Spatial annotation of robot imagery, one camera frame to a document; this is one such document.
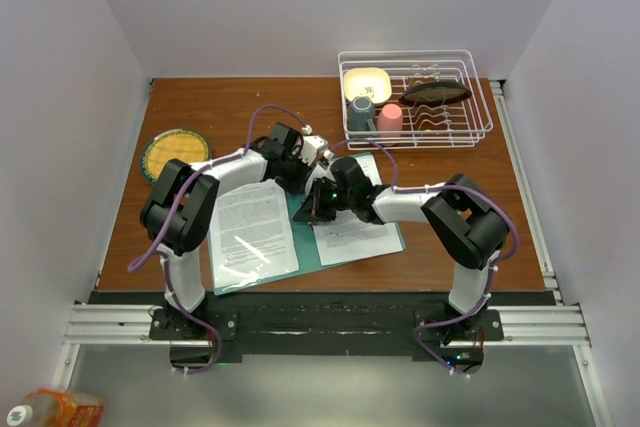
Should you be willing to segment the printed paper stack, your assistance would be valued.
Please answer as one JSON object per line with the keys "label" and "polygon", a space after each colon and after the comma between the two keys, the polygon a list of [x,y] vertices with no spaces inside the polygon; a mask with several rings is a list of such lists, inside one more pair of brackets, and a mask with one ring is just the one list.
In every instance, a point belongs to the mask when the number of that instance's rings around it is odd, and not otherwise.
{"label": "printed paper stack", "polygon": [[[353,158],[361,165],[374,185],[383,185],[372,155],[366,154]],[[324,176],[333,179],[328,170]],[[395,224],[365,223],[350,211],[338,212],[333,222],[312,225],[320,263],[324,267],[404,250],[404,241]]]}

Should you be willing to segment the printed white paper sheet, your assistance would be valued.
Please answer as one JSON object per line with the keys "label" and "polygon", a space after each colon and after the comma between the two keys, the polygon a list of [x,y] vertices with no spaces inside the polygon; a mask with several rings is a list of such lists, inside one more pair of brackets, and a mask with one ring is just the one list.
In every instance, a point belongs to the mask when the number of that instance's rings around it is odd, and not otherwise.
{"label": "printed white paper sheet", "polygon": [[299,271],[285,192],[272,180],[219,196],[208,243],[218,295]]}

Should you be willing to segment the green file folder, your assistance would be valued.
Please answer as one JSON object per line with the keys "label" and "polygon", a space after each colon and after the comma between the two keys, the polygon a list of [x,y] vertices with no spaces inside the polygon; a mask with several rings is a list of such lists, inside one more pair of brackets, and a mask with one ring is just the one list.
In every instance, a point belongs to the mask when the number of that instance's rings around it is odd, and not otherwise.
{"label": "green file folder", "polygon": [[276,280],[267,281],[261,284],[275,282],[282,279],[301,276],[304,274],[309,274],[312,272],[324,270],[334,266],[339,266],[339,265],[334,265],[329,267],[322,266],[320,263],[320,259],[317,251],[317,245],[316,245],[315,236],[313,233],[313,227],[305,223],[294,222],[292,220],[293,214],[302,206],[304,197],[301,195],[290,195],[286,192],[285,192],[285,196],[286,196],[286,203],[288,208],[288,216],[289,216],[292,233],[293,233],[295,251],[296,251],[296,255],[299,263],[299,271],[295,274],[283,276]]}

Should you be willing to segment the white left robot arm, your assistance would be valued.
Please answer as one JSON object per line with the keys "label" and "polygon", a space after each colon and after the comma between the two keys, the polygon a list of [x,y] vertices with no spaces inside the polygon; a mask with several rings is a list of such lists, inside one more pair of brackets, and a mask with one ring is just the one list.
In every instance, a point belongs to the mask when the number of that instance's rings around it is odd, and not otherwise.
{"label": "white left robot arm", "polygon": [[245,185],[273,180],[300,194],[327,141],[309,126],[296,130],[278,123],[271,133],[200,167],[172,159],[164,166],[141,213],[151,245],[127,270],[138,270],[158,255],[165,277],[165,300],[175,309],[171,325],[185,339],[207,327],[199,248],[209,231],[218,197]]}

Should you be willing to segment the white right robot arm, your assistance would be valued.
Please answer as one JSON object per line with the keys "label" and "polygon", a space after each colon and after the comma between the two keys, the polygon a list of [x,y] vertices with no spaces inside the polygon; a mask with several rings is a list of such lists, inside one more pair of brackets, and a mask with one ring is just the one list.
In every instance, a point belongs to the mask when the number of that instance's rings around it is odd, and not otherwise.
{"label": "white right robot arm", "polygon": [[459,340],[469,339],[480,329],[479,313],[490,298],[498,263],[514,256],[520,239],[508,214],[468,176],[458,174],[437,185],[399,188],[372,181],[356,159],[340,158],[312,174],[306,198],[293,220],[329,223],[341,211],[375,225],[429,225],[454,260],[454,277],[444,317],[421,327],[446,326]]}

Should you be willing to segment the grey-blue mug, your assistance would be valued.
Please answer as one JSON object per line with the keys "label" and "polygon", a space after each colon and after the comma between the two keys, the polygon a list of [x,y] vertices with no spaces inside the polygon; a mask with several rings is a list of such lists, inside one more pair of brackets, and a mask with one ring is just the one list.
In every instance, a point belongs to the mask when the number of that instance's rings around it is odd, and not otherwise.
{"label": "grey-blue mug", "polygon": [[367,96],[357,96],[347,108],[347,130],[349,132],[374,132],[375,105]]}

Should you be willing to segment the pink cup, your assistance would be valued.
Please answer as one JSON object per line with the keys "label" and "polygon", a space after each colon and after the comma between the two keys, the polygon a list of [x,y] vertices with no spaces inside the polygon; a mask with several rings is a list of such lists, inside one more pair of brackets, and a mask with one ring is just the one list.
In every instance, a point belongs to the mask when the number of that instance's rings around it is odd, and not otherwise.
{"label": "pink cup", "polygon": [[385,104],[378,114],[376,128],[383,146],[390,147],[395,145],[402,137],[402,108],[395,103]]}

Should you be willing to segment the round woven yellow coaster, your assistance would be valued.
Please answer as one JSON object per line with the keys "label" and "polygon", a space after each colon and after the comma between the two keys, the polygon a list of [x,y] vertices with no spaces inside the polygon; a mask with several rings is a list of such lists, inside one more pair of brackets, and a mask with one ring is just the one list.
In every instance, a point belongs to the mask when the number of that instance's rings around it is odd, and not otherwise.
{"label": "round woven yellow coaster", "polygon": [[156,135],[146,144],[140,158],[140,169],[146,181],[153,184],[168,161],[204,162],[211,153],[209,141],[200,133],[190,129],[171,129]]}

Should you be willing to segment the cream square bowl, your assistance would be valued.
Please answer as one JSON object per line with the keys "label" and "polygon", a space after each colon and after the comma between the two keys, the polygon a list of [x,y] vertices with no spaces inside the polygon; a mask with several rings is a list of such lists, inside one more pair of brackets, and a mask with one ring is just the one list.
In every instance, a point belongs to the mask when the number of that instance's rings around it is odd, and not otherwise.
{"label": "cream square bowl", "polygon": [[375,105],[387,102],[392,96],[389,74],[377,67],[358,67],[348,70],[342,78],[343,96],[351,102],[367,97]]}

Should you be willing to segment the dark brown oval plate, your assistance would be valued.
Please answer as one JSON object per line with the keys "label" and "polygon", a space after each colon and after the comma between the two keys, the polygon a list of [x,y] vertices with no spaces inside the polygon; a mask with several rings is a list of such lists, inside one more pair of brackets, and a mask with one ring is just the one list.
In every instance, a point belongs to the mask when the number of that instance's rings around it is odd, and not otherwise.
{"label": "dark brown oval plate", "polygon": [[405,106],[439,107],[463,102],[472,95],[472,90],[463,83],[433,81],[412,85],[401,95],[398,102]]}

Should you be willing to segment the orange drink bottle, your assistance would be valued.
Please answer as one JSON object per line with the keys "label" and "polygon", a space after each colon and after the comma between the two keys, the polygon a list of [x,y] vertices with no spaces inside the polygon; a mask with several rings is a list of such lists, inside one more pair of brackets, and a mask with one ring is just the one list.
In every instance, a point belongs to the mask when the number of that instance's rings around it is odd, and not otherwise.
{"label": "orange drink bottle", "polygon": [[14,406],[8,426],[97,427],[104,415],[98,396],[77,391],[38,389]]}

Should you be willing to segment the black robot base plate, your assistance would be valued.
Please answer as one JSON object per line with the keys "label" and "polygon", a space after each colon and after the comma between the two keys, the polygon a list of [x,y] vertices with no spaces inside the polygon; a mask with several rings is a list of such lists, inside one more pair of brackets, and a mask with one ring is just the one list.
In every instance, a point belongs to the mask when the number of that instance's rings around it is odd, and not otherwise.
{"label": "black robot base plate", "polygon": [[455,312],[442,293],[258,292],[208,295],[185,317],[168,304],[148,311],[149,336],[169,341],[175,367],[210,359],[239,363],[249,355],[410,356],[433,353],[467,372],[484,360],[487,341],[504,338],[499,313],[483,308],[450,325]]}

